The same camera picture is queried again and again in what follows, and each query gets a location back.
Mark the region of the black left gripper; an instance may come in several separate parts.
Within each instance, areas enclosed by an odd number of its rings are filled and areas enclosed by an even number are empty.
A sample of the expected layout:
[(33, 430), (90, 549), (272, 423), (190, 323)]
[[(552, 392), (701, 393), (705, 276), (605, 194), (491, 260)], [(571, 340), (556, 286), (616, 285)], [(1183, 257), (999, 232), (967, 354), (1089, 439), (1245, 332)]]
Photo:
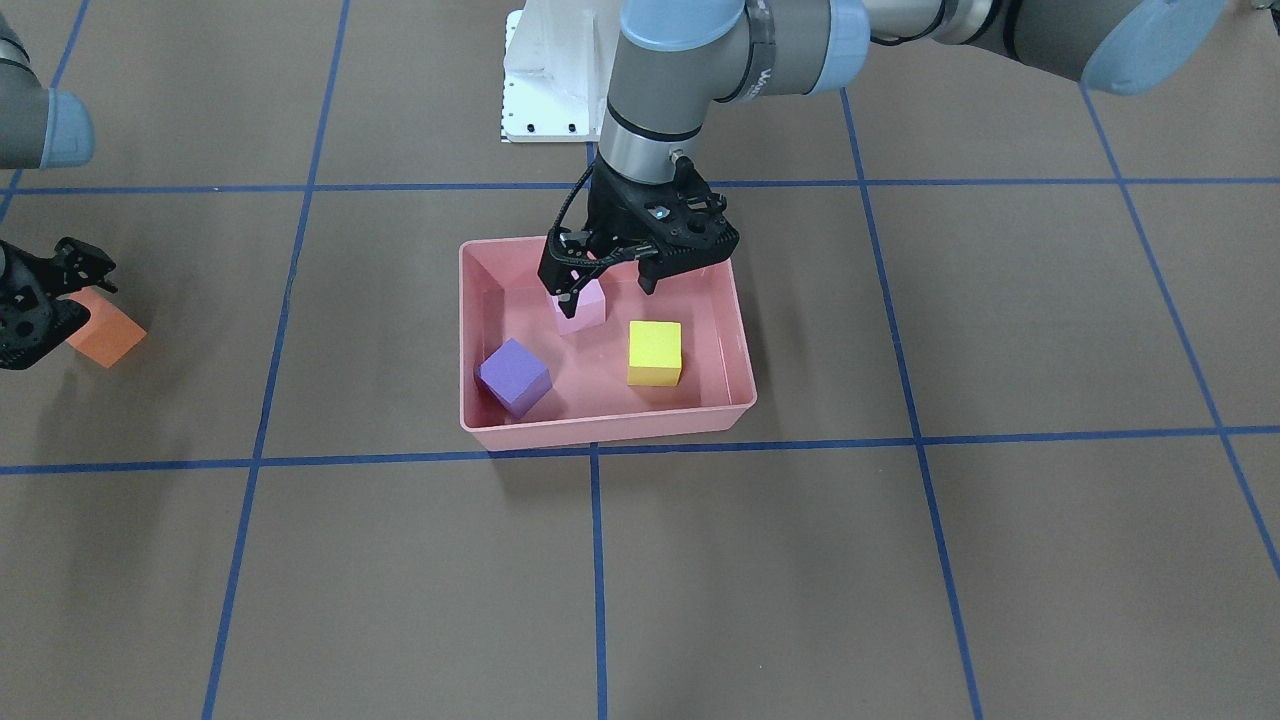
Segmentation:
[(675, 178), (645, 184), (595, 160), (561, 205), (538, 266), (538, 278), (564, 319), (579, 314), (580, 296), (609, 266), (637, 263), (637, 284), (654, 295), (660, 281), (716, 265), (739, 246), (726, 197), (713, 191), (690, 160), (672, 165)]

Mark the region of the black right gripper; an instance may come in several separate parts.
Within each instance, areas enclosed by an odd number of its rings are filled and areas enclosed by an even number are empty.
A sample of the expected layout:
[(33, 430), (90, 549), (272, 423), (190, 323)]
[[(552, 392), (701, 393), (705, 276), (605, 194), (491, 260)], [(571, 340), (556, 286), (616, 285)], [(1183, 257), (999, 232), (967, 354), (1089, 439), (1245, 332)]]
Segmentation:
[(101, 249), (63, 237), (51, 258), (3, 242), (1, 369), (33, 366), (90, 323), (91, 311), (69, 295), (88, 287), (115, 293), (116, 264)]

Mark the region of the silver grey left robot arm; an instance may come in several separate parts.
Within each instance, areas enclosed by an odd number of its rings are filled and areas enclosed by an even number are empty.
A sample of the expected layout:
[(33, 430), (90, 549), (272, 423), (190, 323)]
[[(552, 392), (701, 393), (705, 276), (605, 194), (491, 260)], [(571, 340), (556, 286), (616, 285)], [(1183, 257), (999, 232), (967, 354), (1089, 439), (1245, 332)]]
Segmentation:
[(1207, 40), (1221, 1), (625, 1), (580, 231), (556, 219), (539, 281), (564, 318), (612, 266), (637, 283), (726, 261), (740, 234), (694, 156), (714, 104), (833, 92), (874, 46), (973, 46), (1083, 88), (1132, 96)]

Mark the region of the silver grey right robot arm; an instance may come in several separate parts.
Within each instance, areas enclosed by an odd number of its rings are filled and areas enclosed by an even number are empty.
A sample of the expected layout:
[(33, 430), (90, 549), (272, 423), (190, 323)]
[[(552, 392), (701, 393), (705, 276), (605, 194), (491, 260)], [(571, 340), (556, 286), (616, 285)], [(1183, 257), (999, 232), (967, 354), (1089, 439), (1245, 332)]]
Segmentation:
[[(74, 94), (41, 83), (26, 44), (1, 22), (1, 165), (10, 170), (82, 167), (95, 152), (95, 132), (86, 105)], [(37, 258), (3, 243), (1, 366), (33, 366), (91, 319), (69, 296), (99, 287), (118, 288), (108, 278), (116, 264), (101, 249), (63, 237), (50, 258)]]

